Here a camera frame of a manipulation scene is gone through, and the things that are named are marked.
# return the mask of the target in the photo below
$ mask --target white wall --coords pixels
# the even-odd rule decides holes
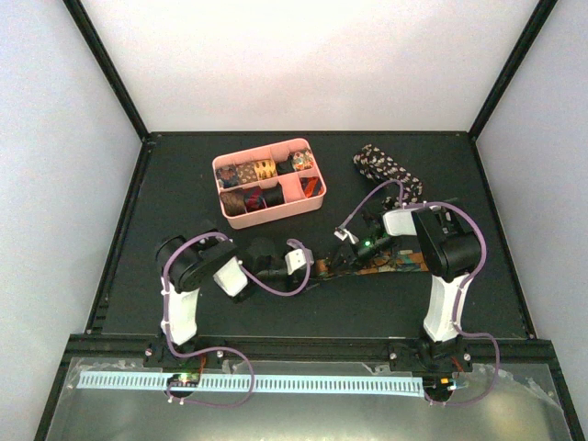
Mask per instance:
[[[588,433],[588,3],[558,2],[478,142],[529,308]]]
[[[151,130],[468,130],[537,0],[85,0]]]
[[[0,2],[0,438],[34,436],[138,152],[65,6]]]

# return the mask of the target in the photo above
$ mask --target black and white patterned cloth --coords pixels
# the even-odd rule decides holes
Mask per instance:
[[[371,144],[365,146],[353,157],[353,163],[357,170],[367,179],[377,184],[386,182],[389,179],[398,179],[404,184],[404,196],[402,202],[416,203],[421,201],[423,195],[423,183],[410,172],[400,166],[391,157],[385,154],[378,147]],[[399,207],[397,197],[388,197],[382,203],[385,209]]]

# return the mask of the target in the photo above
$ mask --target black mat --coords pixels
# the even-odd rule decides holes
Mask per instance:
[[[322,208],[245,230],[231,229],[221,215],[215,193],[214,157],[296,137],[311,144],[328,186]],[[469,289],[464,329],[488,331],[502,338],[525,337],[515,283],[492,220],[475,154],[465,133],[439,132],[164,134],[153,148],[132,213],[102,332],[158,332],[162,296],[154,247],[166,236],[199,233],[195,229],[200,220],[215,222],[243,249],[259,236],[276,240],[279,246],[292,237],[312,249],[335,248],[339,242],[333,236],[334,227],[373,188],[351,160],[368,143],[378,145],[419,176],[427,200],[460,198],[482,228],[489,259]],[[322,282],[295,298],[282,299],[259,290],[248,301],[233,304],[210,283],[203,287],[198,301],[198,333],[412,337],[418,334],[426,315],[430,285],[426,273],[342,277]]]

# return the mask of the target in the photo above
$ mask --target black metal frame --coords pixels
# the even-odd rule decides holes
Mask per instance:
[[[100,68],[112,86],[120,104],[127,113],[133,127],[139,135],[142,146],[139,159],[130,183],[130,188],[125,198],[120,215],[119,224],[108,253],[107,262],[97,290],[95,302],[88,319],[86,334],[72,335],[66,347],[62,362],[57,370],[49,399],[42,415],[39,430],[35,439],[45,439],[48,434],[55,406],[61,394],[63,382],[73,357],[124,357],[145,358],[145,350],[153,342],[153,337],[133,336],[106,336],[101,335],[101,322],[107,309],[108,293],[112,277],[119,261],[120,252],[129,227],[134,203],[139,194],[141,182],[149,163],[150,153],[156,144],[156,134],[150,133],[145,127],[137,108],[134,106],[130,95],[123,84],[113,62],[99,38],[89,16],[84,10],[80,0],[63,0],[70,11],[75,24],[82,32],[86,43],[96,57]],[[504,363],[546,363],[549,366],[552,378],[556,385],[560,404],[565,412],[566,420],[573,439],[584,440],[578,415],[575,412],[571,397],[561,373],[559,361],[550,341],[535,340],[535,333],[531,317],[526,306],[523,291],[515,273],[512,257],[506,245],[505,236],[496,211],[492,192],[483,173],[483,167],[478,155],[475,141],[480,136],[485,124],[491,117],[504,91],[515,75],[516,70],[528,53],[533,41],[546,22],[549,13],[557,0],[539,0],[537,7],[529,18],[525,29],[496,80],[492,91],[488,95],[481,111],[472,125],[469,136],[471,148],[474,150],[478,166],[483,176],[486,193],[491,202],[492,212],[499,226],[499,233],[506,250],[509,266],[512,268],[512,276],[516,290],[520,296],[522,315],[526,320],[527,329],[530,332],[530,340],[502,340],[500,342]],[[324,360],[324,361],[362,361],[381,362],[388,360],[390,339],[372,340],[342,340],[342,339],[256,339],[256,338],[208,338],[203,336],[199,340],[203,345],[223,344],[240,348],[252,359],[280,359],[280,360]],[[469,351],[473,362],[493,363],[494,353],[492,346],[485,341],[469,342]]]

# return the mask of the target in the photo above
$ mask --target pink storage bin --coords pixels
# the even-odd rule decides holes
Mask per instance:
[[[299,152],[304,149],[311,150],[309,143],[302,138],[297,138],[295,140],[277,142],[275,144],[255,147],[253,149],[243,150],[236,153],[224,154],[223,156],[217,156],[214,158],[214,161],[212,161],[212,173],[214,175],[218,168],[226,165],[239,165],[250,161],[261,161],[268,158],[273,159],[275,163],[281,163],[286,161],[291,153]],[[306,198],[300,184],[301,177],[318,177],[321,180],[323,192],[318,196]],[[226,189],[221,188],[216,175],[214,175],[214,180],[219,194],[224,191],[246,189],[256,186],[267,189],[274,187],[276,183],[279,183],[282,186],[284,192],[284,204],[241,214],[239,216],[228,216],[222,202],[219,200],[222,215],[227,218],[227,221],[235,230],[319,209],[322,206],[324,195],[327,193],[327,186],[324,184],[321,171],[316,164],[316,158],[314,166],[307,170],[302,170],[300,172],[295,171],[286,175],[262,179],[260,181],[243,184],[237,187]]]

